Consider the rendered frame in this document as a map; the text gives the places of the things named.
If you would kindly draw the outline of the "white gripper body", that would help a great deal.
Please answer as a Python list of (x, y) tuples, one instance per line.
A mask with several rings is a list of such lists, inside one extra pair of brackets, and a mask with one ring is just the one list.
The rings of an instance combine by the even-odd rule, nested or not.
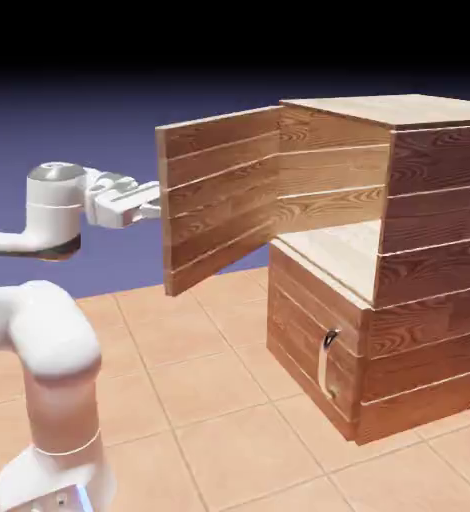
[(85, 214), (92, 226), (122, 229), (135, 222), (144, 203), (137, 182), (98, 182), (85, 192)]

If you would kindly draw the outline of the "wide wooden cabinet door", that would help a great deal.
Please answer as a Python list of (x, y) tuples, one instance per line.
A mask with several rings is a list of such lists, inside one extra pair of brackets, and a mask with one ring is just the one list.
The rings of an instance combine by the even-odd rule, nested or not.
[(271, 106), (156, 127), (167, 295), (272, 238), (279, 114)]

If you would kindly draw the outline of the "wooden cabinet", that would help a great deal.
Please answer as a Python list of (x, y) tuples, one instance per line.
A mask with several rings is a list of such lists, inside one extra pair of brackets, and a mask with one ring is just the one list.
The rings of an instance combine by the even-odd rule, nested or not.
[(470, 100), (286, 100), (280, 130), (272, 242), (366, 307), (353, 442), (470, 409)]

